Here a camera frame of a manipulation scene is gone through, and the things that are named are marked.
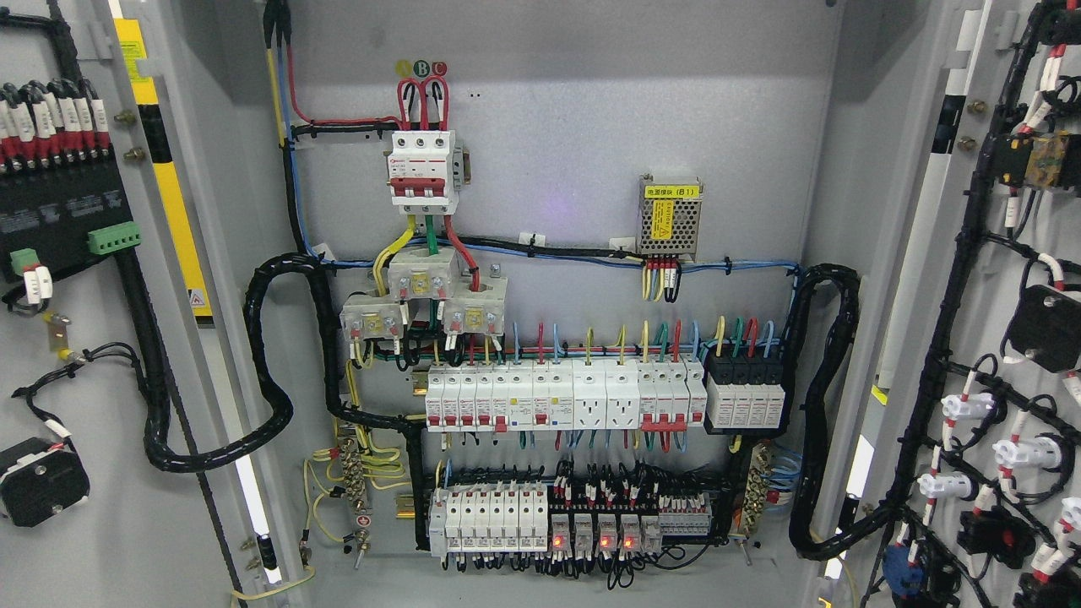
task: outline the warning sticker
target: warning sticker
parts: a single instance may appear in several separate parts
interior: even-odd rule
[[[190,304],[192,308],[202,308],[206,305],[206,295],[201,289],[189,289],[188,304]]]
[[[675,214],[675,200],[653,201],[653,227],[650,229],[650,238],[653,240],[668,240],[672,238],[672,219]]]
[[[121,40],[120,51],[124,55],[124,65],[128,67],[128,78],[132,82],[149,82],[150,79],[138,72],[135,60],[146,58],[146,49],[138,40]]]

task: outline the red breaker toggle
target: red breaker toggle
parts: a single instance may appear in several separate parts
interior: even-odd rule
[[[391,177],[390,187],[395,196],[442,197],[445,196],[446,181],[439,177]]]

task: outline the circuit breaker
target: circuit breaker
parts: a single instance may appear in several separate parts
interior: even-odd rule
[[[454,131],[396,131],[387,157],[391,201],[403,214],[451,215],[454,188]]]

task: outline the screw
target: screw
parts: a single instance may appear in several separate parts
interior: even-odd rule
[[[114,116],[112,120],[116,120],[117,122],[124,124],[126,127],[134,127],[135,123],[138,122],[138,116],[130,109],[124,109],[120,110],[119,114]]]
[[[124,153],[124,160],[142,161],[146,158],[146,150],[139,147],[134,147]]]

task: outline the yellow label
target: yellow label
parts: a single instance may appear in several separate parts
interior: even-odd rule
[[[675,214],[676,201],[653,201],[653,228],[650,230],[650,238],[653,240],[668,240],[672,238],[672,216]]]
[[[120,42],[120,52],[124,55],[124,65],[128,66],[128,78],[132,82],[146,82],[149,78],[138,72],[135,60],[146,58],[146,49],[143,43],[135,40],[123,40]]]
[[[702,186],[698,184],[650,185],[645,186],[643,198],[698,198],[699,196],[702,196]]]

